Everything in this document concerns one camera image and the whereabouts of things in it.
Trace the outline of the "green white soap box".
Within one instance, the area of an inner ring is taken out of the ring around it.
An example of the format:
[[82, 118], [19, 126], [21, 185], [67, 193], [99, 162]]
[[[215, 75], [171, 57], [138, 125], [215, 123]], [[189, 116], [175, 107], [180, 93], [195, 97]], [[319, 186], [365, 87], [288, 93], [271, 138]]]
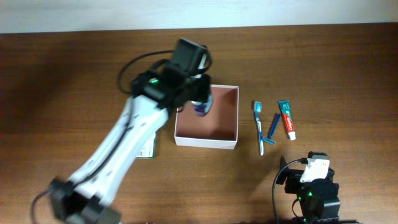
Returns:
[[154, 133], [138, 152], [137, 159], [153, 159], [155, 157], [156, 133]]

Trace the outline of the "blue disposable razor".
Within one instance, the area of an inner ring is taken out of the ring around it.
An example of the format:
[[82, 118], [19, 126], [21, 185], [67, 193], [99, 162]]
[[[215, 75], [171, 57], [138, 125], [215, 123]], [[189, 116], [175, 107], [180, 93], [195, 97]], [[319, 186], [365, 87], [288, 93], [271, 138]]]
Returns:
[[278, 125], [279, 120], [280, 120], [280, 117], [281, 117], [281, 115], [279, 113], [275, 114], [274, 120], [272, 122], [272, 125], [271, 125], [271, 128], [270, 128], [269, 132], [268, 132], [267, 137], [265, 137], [265, 136], [262, 137], [262, 140], [264, 142], [270, 144], [270, 145], [276, 145], [276, 142], [272, 139], [272, 137], [273, 137], [273, 135], [274, 135], [274, 133], [276, 131], [277, 125]]

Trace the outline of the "red green toothpaste tube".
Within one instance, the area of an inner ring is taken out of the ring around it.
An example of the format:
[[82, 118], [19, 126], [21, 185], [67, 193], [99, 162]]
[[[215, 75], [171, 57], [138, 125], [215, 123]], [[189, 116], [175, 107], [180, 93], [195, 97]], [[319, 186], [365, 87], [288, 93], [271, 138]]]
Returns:
[[282, 114], [287, 135], [291, 141], [296, 140], [296, 133], [294, 129], [294, 124], [292, 121], [292, 113], [290, 109], [290, 103], [288, 100], [278, 101], [280, 112]]

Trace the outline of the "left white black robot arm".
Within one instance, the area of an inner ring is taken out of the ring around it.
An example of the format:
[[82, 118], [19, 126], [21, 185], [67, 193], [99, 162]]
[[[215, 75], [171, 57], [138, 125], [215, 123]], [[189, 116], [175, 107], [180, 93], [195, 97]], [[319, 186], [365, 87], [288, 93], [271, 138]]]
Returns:
[[68, 180], [53, 179], [46, 194], [63, 223], [119, 223], [111, 209], [139, 151], [175, 112], [191, 102], [198, 116], [213, 104], [210, 51], [181, 38], [172, 58], [155, 62], [131, 82], [123, 112], [95, 153]]

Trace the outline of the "purple soap pump bottle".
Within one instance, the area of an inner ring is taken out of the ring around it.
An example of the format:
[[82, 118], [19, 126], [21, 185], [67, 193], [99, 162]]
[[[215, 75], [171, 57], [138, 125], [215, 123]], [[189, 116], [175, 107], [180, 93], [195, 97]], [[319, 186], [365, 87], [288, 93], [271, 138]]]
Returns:
[[211, 92], [211, 77], [208, 74], [202, 74], [197, 75], [195, 78], [196, 90], [190, 102], [193, 105], [196, 115], [204, 117], [210, 112], [214, 102]]

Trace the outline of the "blue white toothbrush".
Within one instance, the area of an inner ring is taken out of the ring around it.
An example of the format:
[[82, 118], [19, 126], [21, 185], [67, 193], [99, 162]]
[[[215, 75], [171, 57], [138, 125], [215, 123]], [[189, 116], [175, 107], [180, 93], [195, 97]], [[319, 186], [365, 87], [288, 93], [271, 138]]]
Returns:
[[262, 140], [261, 121], [259, 119], [259, 113], [261, 112], [261, 110], [262, 110], [261, 102], [255, 101], [254, 102], [254, 115], [255, 115], [255, 120], [256, 120], [256, 124], [257, 124], [257, 131], [258, 131], [258, 138], [259, 138], [259, 152], [260, 152], [260, 155], [263, 156], [264, 155], [264, 143]]

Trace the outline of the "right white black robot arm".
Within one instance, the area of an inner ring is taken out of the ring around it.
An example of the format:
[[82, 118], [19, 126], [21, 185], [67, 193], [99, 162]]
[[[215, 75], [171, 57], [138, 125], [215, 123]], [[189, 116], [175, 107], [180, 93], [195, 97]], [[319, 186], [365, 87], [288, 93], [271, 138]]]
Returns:
[[285, 193], [296, 195], [302, 216], [295, 216], [298, 223], [338, 223], [341, 202], [338, 198], [339, 185], [334, 183], [335, 171], [324, 152], [310, 151], [307, 157], [291, 162], [280, 158], [280, 169], [272, 184], [272, 206], [275, 220], [279, 215], [275, 204], [275, 187], [283, 185]]

